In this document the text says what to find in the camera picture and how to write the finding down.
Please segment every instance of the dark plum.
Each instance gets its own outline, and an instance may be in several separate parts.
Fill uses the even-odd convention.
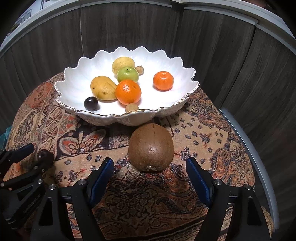
[[[98,99],[94,96],[86,98],[86,100],[84,101],[84,107],[87,110],[90,110],[90,111],[95,110],[98,108],[98,106],[99,106]]]

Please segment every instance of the tangerine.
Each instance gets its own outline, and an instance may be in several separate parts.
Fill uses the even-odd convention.
[[[159,71],[153,77],[153,84],[159,90],[169,90],[173,83],[174,77],[167,71]]]
[[[137,103],[141,98],[140,86],[132,80],[121,81],[116,88],[115,95],[121,104]]]

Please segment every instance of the lemon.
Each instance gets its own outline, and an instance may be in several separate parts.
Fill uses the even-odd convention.
[[[133,59],[129,58],[129,57],[120,57],[117,58],[116,60],[114,60],[113,64],[112,64],[112,71],[115,75],[117,75],[117,72],[124,68],[124,67],[132,67],[135,68],[136,64],[133,61]]]

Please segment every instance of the wood panel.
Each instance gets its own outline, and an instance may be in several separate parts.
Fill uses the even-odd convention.
[[[164,49],[169,55],[175,38],[179,12],[175,8],[147,3],[116,2],[81,8],[84,56],[119,46],[133,50]]]
[[[83,56],[79,14],[76,9],[47,20],[12,46],[17,74],[27,95],[66,67],[77,66]]]
[[[275,191],[280,228],[287,227],[296,215],[296,56],[256,29],[223,106],[258,151]]]
[[[194,67],[195,80],[220,108],[247,55],[254,25],[226,15],[184,10],[173,56]]]
[[[12,125],[15,114],[26,98],[9,49],[0,58],[0,135]]]

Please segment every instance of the paisley fabric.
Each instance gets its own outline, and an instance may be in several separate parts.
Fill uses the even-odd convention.
[[[194,240],[207,208],[199,201],[185,171],[188,157],[225,183],[254,186],[252,165],[240,140],[207,95],[198,89],[172,116],[155,118],[174,142],[174,158],[160,173],[137,171],[128,158],[129,138],[135,127],[112,124],[93,126],[61,108],[54,100],[58,74],[37,87],[20,107],[13,122],[7,149],[27,143],[34,154],[11,167],[5,180],[20,175],[36,161],[37,152],[48,149],[54,166],[44,174],[48,184],[73,185],[99,168],[106,157],[114,160],[114,175],[93,213],[108,240]],[[76,239],[81,235],[72,205],[68,205]],[[219,240],[224,240],[232,213],[225,215]],[[270,232],[273,224],[265,211]]]

